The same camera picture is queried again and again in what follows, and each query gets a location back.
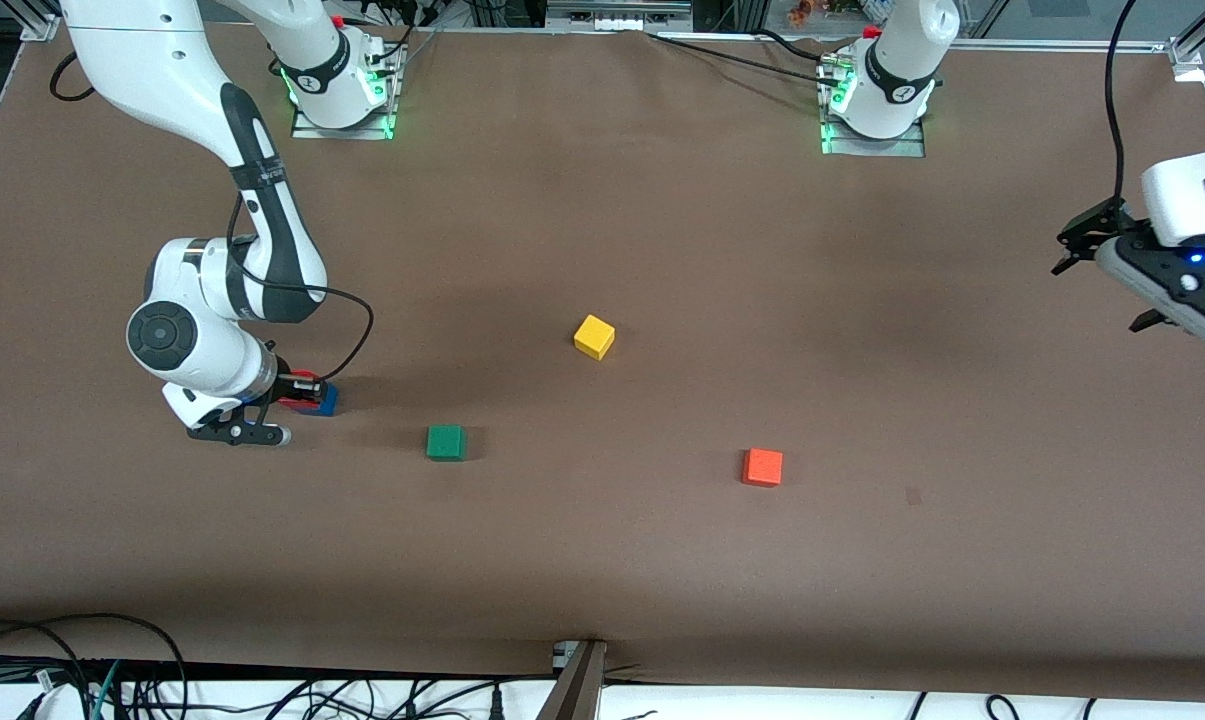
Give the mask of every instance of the brown table surface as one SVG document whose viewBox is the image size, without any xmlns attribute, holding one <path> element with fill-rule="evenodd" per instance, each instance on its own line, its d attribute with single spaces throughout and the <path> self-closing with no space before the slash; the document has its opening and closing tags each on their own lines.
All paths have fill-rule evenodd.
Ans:
<svg viewBox="0 0 1205 720">
<path fill-rule="evenodd" d="M 123 329 L 163 242 L 223 234 L 230 177 L 54 101 L 67 39 L 27 46 L 0 615 L 134 612 L 202 661 L 534 673 L 596 635 L 648 680 L 1205 698 L 1205 344 L 1050 275 L 1111 188 L 1103 55 L 954 51 L 927 159 L 893 160 L 822 155 L 809 83 L 636 33 L 447 33 L 396 140 L 295 141 L 263 39 L 210 37 L 377 327 L 337 418 L 274 415 L 292 445 L 187 439 Z M 1142 169 L 1205 151 L 1205 92 L 1122 57 L 1117 101 L 1142 211 Z M 569 342 L 588 313 L 602 362 Z M 252 329 L 324 370 L 362 323 Z M 434 423 L 474 460 L 427 460 Z M 753 445 L 782 488 L 739 483 Z"/>
</svg>

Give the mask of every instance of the metal bracket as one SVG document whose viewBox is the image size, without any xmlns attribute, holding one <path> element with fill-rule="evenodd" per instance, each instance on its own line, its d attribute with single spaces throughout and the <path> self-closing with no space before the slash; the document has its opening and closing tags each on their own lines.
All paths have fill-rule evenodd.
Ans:
<svg viewBox="0 0 1205 720">
<path fill-rule="evenodd" d="M 1172 65 L 1175 72 L 1175 82 L 1205 82 L 1201 53 L 1198 53 L 1198 51 L 1185 51 L 1178 45 L 1178 39 L 1175 37 L 1170 39 L 1168 47 L 1170 65 Z"/>
<path fill-rule="evenodd" d="M 602 694 L 606 643 L 601 641 L 560 642 L 553 647 L 553 666 L 566 661 L 548 700 L 535 720 L 596 720 Z"/>
<path fill-rule="evenodd" d="M 46 0 L 0 0 L 20 23 L 20 42 L 48 42 L 59 26 L 59 4 Z"/>
<path fill-rule="evenodd" d="M 378 108 L 370 111 L 362 122 L 347 128 L 323 128 L 313 123 L 296 105 L 294 92 L 290 95 L 290 104 L 295 105 L 295 117 L 290 120 L 290 136 L 301 138 L 327 138 L 327 140 L 393 140 L 396 131 L 396 105 L 402 96 L 402 73 L 406 67 L 407 47 L 406 42 L 398 46 L 393 53 L 383 60 L 383 67 L 377 67 L 384 73 L 383 78 L 377 78 L 370 83 L 372 92 L 382 92 L 388 99 Z"/>
<path fill-rule="evenodd" d="M 1195 55 L 1203 48 L 1203 45 L 1205 45 L 1205 10 L 1177 37 L 1172 39 L 1172 59 L 1175 64 L 1180 64 L 1181 58 L 1192 58 Z"/>
</svg>

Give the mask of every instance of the cable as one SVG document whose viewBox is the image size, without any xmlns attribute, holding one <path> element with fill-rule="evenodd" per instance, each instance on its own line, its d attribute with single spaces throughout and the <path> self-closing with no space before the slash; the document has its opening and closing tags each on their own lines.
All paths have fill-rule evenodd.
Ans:
<svg viewBox="0 0 1205 720">
<path fill-rule="evenodd" d="M 86 673 L 82 671 L 82 665 L 78 661 L 77 653 L 64 642 L 64 638 L 59 637 L 54 630 L 48 628 L 45 622 L 27 622 L 25 620 L 0 620 L 0 625 L 7 625 L 6 628 L 0 630 L 0 639 L 6 637 L 6 635 L 12 635 L 20 632 L 20 630 L 36 630 L 41 635 L 46 635 L 49 641 L 54 642 L 59 650 L 64 653 L 67 661 L 72 666 L 70 673 L 70 684 L 77 691 L 77 697 L 82 704 L 82 716 L 89 719 L 90 716 L 90 703 L 87 701 L 87 689 L 86 689 Z"/>
<path fill-rule="evenodd" d="M 366 710 L 366 716 L 375 716 L 375 685 L 366 678 L 366 697 L 370 700 L 370 708 Z"/>
<path fill-rule="evenodd" d="M 113 685 L 113 675 L 118 674 L 118 665 L 122 665 L 122 661 L 114 660 L 113 666 L 108 667 L 108 673 L 104 675 L 104 683 L 100 683 L 100 697 L 95 698 L 95 707 L 92 708 L 92 720 L 100 720 L 100 714 L 104 712 L 104 698 L 108 696 L 110 685 Z"/>
<path fill-rule="evenodd" d="M 406 37 L 411 36 L 411 31 L 413 31 L 413 29 L 415 29 L 413 24 L 408 24 L 408 26 L 406 26 L 406 33 L 400 39 L 398 39 L 398 41 L 388 51 L 383 51 L 383 53 L 378 55 L 372 55 L 372 58 L 370 58 L 370 61 L 378 63 L 381 60 L 390 58 L 393 53 L 396 53 L 398 51 L 401 49 L 402 46 L 406 45 Z"/>
<path fill-rule="evenodd" d="M 393 718 L 396 718 L 396 714 L 399 712 L 407 710 L 407 708 L 410 708 L 410 710 L 407 710 L 406 716 L 407 718 L 413 718 L 415 716 L 415 698 L 421 697 L 424 694 L 424 691 L 427 691 L 429 687 L 433 687 L 433 685 L 436 685 L 436 684 L 437 684 L 437 680 L 429 680 L 428 683 L 424 683 L 424 684 L 421 684 L 419 680 L 411 681 L 411 692 L 407 694 L 406 700 L 402 701 L 401 706 L 398 706 L 396 708 L 393 708 L 393 712 L 390 712 L 390 714 L 388 714 L 388 716 L 386 718 L 386 720 L 393 720 Z"/>
<path fill-rule="evenodd" d="M 554 675 L 519 675 L 518 679 L 519 680 L 553 680 L 553 679 L 556 679 L 556 677 Z M 451 701 L 454 701 L 454 700 L 459 700 L 460 697 L 466 696 L 466 694 L 475 694 L 475 692 L 478 692 L 478 691 L 484 691 L 484 689 L 494 687 L 494 685 L 498 685 L 500 683 L 507 683 L 507 681 L 509 681 L 509 679 L 487 680 L 487 683 L 478 683 L 477 685 L 470 685 L 470 687 L 459 689 L 459 691 L 455 691 L 453 694 L 448 694 L 448 696 L 446 696 L 445 698 L 442 698 L 442 700 L 440 700 L 437 702 L 434 702 L 433 706 L 425 707 L 424 710 L 421 712 L 421 714 L 418 715 L 418 718 L 435 718 L 436 714 L 437 714 L 437 709 L 441 708 L 442 706 L 446 706 L 446 703 L 448 703 Z"/>
<path fill-rule="evenodd" d="M 64 70 L 70 67 L 77 60 L 77 51 L 64 55 L 64 59 L 55 65 L 55 69 L 49 72 L 49 94 L 55 96 L 55 100 L 61 100 L 64 102 L 77 102 L 78 100 L 87 100 L 90 95 L 95 95 L 94 87 L 87 87 L 86 90 L 78 92 L 77 95 L 61 95 L 59 92 L 59 76 L 64 73 Z"/>
<path fill-rule="evenodd" d="M 1127 172 L 1127 149 L 1122 144 L 1122 128 L 1118 128 L 1118 110 L 1113 107 L 1113 59 L 1118 54 L 1118 39 L 1122 37 L 1122 26 L 1127 24 L 1127 16 L 1136 0 L 1127 0 L 1118 13 L 1118 22 L 1113 24 L 1113 37 L 1109 40 L 1109 53 L 1104 57 L 1104 108 L 1109 113 L 1109 131 L 1113 134 L 1113 154 L 1117 157 L 1117 176 L 1113 177 L 1113 196 L 1109 200 L 1110 213 L 1117 214 L 1122 206 L 1122 182 Z"/>
<path fill-rule="evenodd" d="M 233 244 L 233 228 L 237 225 L 237 213 L 241 213 L 241 211 L 242 211 L 242 196 L 241 193 L 239 193 L 237 200 L 233 201 L 233 214 L 230 216 L 230 218 L 228 218 L 228 230 L 227 234 L 224 234 L 224 237 L 227 237 L 227 242 L 230 244 Z M 343 368 L 347 368 L 347 366 L 349 366 L 349 364 L 354 361 L 354 358 L 358 356 L 359 352 L 362 352 L 362 348 L 366 344 L 366 338 L 370 337 L 370 329 L 375 327 L 375 309 L 372 309 L 372 306 L 370 306 L 369 302 L 366 302 L 362 297 L 358 297 L 357 295 L 354 295 L 354 293 L 346 293 L 342 290 L 337 290 L 337 288 L 333 287 L 321 287 L 321 284 L 287 284 L 287 283 L 276 283 L 272 281 L 263 279 L 255 277 L 254 273 L 251 273 L 249 270 L 245 268 L 242 264 L 233 255 L 231 252 L 230 254 L 228 254 L 228 258 L 230 258 L 233 265 L 237 266 L 237 270 L 241 270 L 242 275 L 246 275 L 246 277 L 249 277 L 255 283 L 260 284 L 260 287 L 271 287 L 276 288 L 276 290 L 287 290 L 293 293 L 330 293 L 336 297 L 343 297 L 345 300 L 349 300 L 352 302 L 360 305 L 363 309 L 366 311 L 366 327 L 364 329 L 362 337 L 358 338 L 358 346 L 354 346 L 354 348 L 352 348 L 349 355 L 345 356 L 343 361 L 336 365 L 335 370 L 331 370 L 331 372 L 327 374 L 321 374 L 317 382 L 319 383 L 328 382 L 333 377 L 336 377 L 336 374 L 342 373 Z"/>
<path fill-rule="evenodd" d="M 500 683 L 490 689 L 490 712 L 487 720 L 505 720 L 505 694 L 500 689 Z"/>
<path fill-rule="evenodd" d="M 815 60 L 817 63 L 822 60 L 821 55 L 813 55 L 804 49 L 800 49 L 800 47 L 798 47 L 797 45 L 792 45 L 788 40 L 784 40 L 784 37 L 780 36 L 778 33 L 770 31 L 770 29 L 766 29 L 764 26 L 754 29 L 754 31 L 750 33 L 750 35 L 762 35 L 763 37 L 770 37 L 771 40 L 778 42 L 780 47 L 784 47 L 786 51 L 793 53 L 794 55 L 798 55 L 799 58 L 806 58 L 807 60 Z"/>
<path fill-rule="evenodd" d="M 39 697 L 35 697 L 29 702 L 29 706 L 23 708 L 23 712 L 20 712 L 20 715 L 16 716 L 16 720 L 35 720 L 39 716 L 39 707 L 41 707 L 41 703 L 43 703 L 45 700 L 46 694 L 40 694 Z"/>
<path fill-rule="evenodd" d="M 909 713 L 909 720 L 918 720 L 918 712 L 922 712 L 922 701 L 925 701 L 925 692 L 918 694 L 918 698 L 913 701 L 913 709 Z"/>
<path fill-rule="evenodd" d="M 992 694 L 989 697 L 984 698 L 984 712 L 989 714 L 989 720 L 1003 720 L 994 712 L 994 702 L 998 701 L 1001 701 L 1006 706 L 1006 710 L 1010 710 L 1010 716 L 1012 718 L 1012 720 L 1019 720 L 1019 713 L 1015 712 L 1015 706 L 1012 706 L 1012 702 L 1006 700 L 1005 696 L 1000 696 L 1000 694 Z"/>
<path fill-rule="evenodd" d="M 180 707 L 180 706 L 169 706 L 167 703 L 163 703 L 160 695 L 157 698 L 158 702 L 154 702 L 153 700 L 149 700 L 149 694 L 158 692 L 158 683 L 157 683 L 157 680 L 152 681 L 149 684 L 148 689 L 146 689 L 145 691 L 141 691 L 141 689 L 139 686 L 142 683 L 137 684 L 137 686 L 136 686 L 136 697 L 135 697 L 135 701 L 131 702 L 133 710 L 140 710 L 140 708 L 142 708 L 142 710 L 147 710 L 151 714 L 151 712 L 153 712 L 153 710 L 163 710 L 163 712 L 165 712 L 165 710 L 174 710 L 174 708 L 178 708 Z M 302 691 L 302 689 L 308 687 L 308 684 L 311 684 L 311 681 L 310 683 L 305 683 L 299 689 L 301 689 L 301 691 Z M 308 695 L 310 694 L 302 694 L 302 696 L 301 696 L 300 694 L 298 694 L 296 697 L 308 697 Z M 268 708 L 276 707 L 277 704 L 278 704 L 277 702 L 265 702 L 265 703 L 263 703 L 263 706 L 252 706 L 252 707 L 189 706 L 189 710 L 225 712 L 227 714 L 230 714 L 230 715 L 242 715 L 242 714 L 246 714 L 246 712 L 268 710 Z"/>
<path fill-rule="evenodd" d="M 721 59 L 724 59 L 724 60 L 730 60 L 733 63 L 740 63 L 742 65 L 750 65 L 751 67 L 758 67 L 758 69 L 763 69 L 763 70 L 770 70 L 770 72 L 772 72 L 772 73 L 782 73 L 782 76 L 795 77 L 795 78 L 799 78 L 799 79 L 809 79 L 809 81 L 811 81 L 813 83 L 819 83 L 821 85 L 829 85 L 829 87 L 837 85 L 837 81 L 835 81 L 834 78 L 821 78 L 821 77 L 816 77 L 816 76 L 809 76 L 807 73 L 798 73 L 798 72 L 793 72 L 793 70 L 786 70 L 783 67 L 775 67 L 775 65 L 766 65 L 765 63 L 757 63 L 754 60 L 737 58 L 735 55 L 728 55 L 727 53 L 718 53 L 718 51 L 711 51 L 711 49 L 709 49 L 709 47 L 701 47 L 701 46 L 698 46 L 698 45 L 689 45 L 689 42 L 683 42 L 683 41 L 680 41 L 680 40 L 674 40 L 671 37 L 662 37 L 662 36 L 658 36 L 658 35 L 651 35 L 651 33 L 647 33 L 647 35 L 649 35 L 651 37 L 653 37 L 653 39 L 656 39 L 656 40 L 658 40 L 660 42 L 666 42 L 666 45 L 675 45 L 675 46 L 678 46 L 678 47 L 683 47 L 683 49 L 694 51 L 695 53 L 703 53 L 703 54 L 706 54 L 706 55 L 712 55 L 715 58 L 721 58 Z"/>
<path fill-rule="evenodd" d="M 318 716 L 318 712 L 322 710 L 323 707 L 330 706 L 331 701 L 334 701 L 334 698 L 336 698 L 337 694 L 345 692 L 346 687 L 348 687 L 351 684 L 354 684 L 354 683 L 359 681 L 360 679 L 362 678 L 354 678 L 354 679 L 351 679 L 351 680 L 345 680 L 345 683 L 342 685 L 340 685 L 340 687 L 336 687 L 336 689 L 334 689 L 334 691 L 331 691 L 330 694 L 328 694 L 327 697 L 324 697 L 323 701 L 321 703 L 318 703 L 318 706 L 310 707 L 308 710 L 305 712 L 304 715 L 301 715 L 301 720 L 313 720 L 315 718 L 317 718 Z"/>
<path fill-rule="evenodd" d="M 274 703 L 274 709 L 269 710 L 269 714 L 264 716 L 264 720 L 274 720 L 274 718 L 282 712 L 283 707 L 287 707 L 288 703 L 294 701 L 296 697 L 300 697 L 300 694 L 305 691 L 305 687 L 311 687 L 311 685 L 313 685 L 313 680 L 305 680 L 295 687 L 292 687 L 290 692 L 286 694 L 286 696 L 282 696 L 282 700 Z"/>
<path fill-rule="evenodd" d="M 189 674 L 186 673 L 186 656 L 180 651 L 176 641 L 166 632 L 166 630 L 159 628 L 158 625 L 136 618 L 135 615 L 125 615 L 122 612 L 77 612 L 72 615 L 60 615 L 58 618 L 52 618 L 51 620 L 43 620 L 45 624 L 64 622 L 70 620 L 118 620 L 122 622 L 128 622 L 136 625 L 140 628 L 148 630 L 153 635 L 158 635 L 158 638 L 163 643 L 166 643 L 167 650 L 171 650 L 171 655 L 176 659 L 176 667 L 180 669 L 180 684 L 183 687 L 182 701 L 180 708 L 180 720 L 186 720 L 186 715 L 189 715 Z"/>
</svg>

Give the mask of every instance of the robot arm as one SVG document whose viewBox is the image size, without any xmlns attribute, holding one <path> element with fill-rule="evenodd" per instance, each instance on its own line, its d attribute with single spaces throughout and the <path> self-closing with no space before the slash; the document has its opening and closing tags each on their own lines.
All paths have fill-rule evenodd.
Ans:
<svg viewBox="0 0 1205 720">
<path fill-rule="evenodd" d="M 347 60 L 346 36 L 327 14 L 317 17 L 319 0 L 237 0 L 233 6 L 255 8 L 253 17 L 288 58 L 306 61 L 334 51 L 346 59 L 342 65 L 328 63 L 331 67 L 358 67 Z M 255 237 L 167 242 L 149 266 L 146 300 L 127 325 L 127 344 L 136 361 L 167 382 L 163 395 L 190 437 L 281 445 L 288 438 L 284 429 L 261 421 L 252 427 L 241 407 L 308 400 L 322 388 L 296 382 L 270 347 L 237 321 L 308 318 L 324 293 L 284 287 L 325 287 L 327 266 L 259 110 L 210 53 L 196 0 L 66 0 L 63 8 L 78 61 L 95 90 L 129 116 L 212 151 L 230 169 L 255 225 Z M 311 40 L 308 47 L 305 39 Z M 337 95 L 324 95 L 341 87 L 340 77 L 351 79 L 336 73 L 315 87 L 319 106 L 323 100 L 340 104 Z M 245 277 L 242 268 L 265 283 Z M 233 414 L 223 420 L 224 413 Z"/>
<path fill-rule="evenodd" d="M 1064 228 L 1053 273 L 1095 260 L 1154 307 L 1133 332 L 1169 323 L 1205 341 L 1205 152 L 1156 164 L 1141 187 L 1148 219 L 1133 219 L 1119 199 L 1097 205 Z"/>
<path fill-rule="evenodd" d="M 899 0 L 886 29 L 850 47 L 854 77 L 831 102 L 859 135 L 903 136 L 925 113 L 935 70 L 958 37 L 962 20 L 953 0 Z"/>
</svg>

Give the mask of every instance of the red block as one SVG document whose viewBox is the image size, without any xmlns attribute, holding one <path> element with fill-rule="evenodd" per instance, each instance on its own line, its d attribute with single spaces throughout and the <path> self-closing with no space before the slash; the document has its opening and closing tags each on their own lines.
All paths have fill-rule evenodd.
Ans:
<svg viewBox="0 0 1205 720">
<path fill-rule="evenodd" d="M 776 450 L 750 448 L 743 455 L 743 484 L 747 486 L 775 488 L 780 484 L 780 468 L 784 454 Z"/>
</svg>

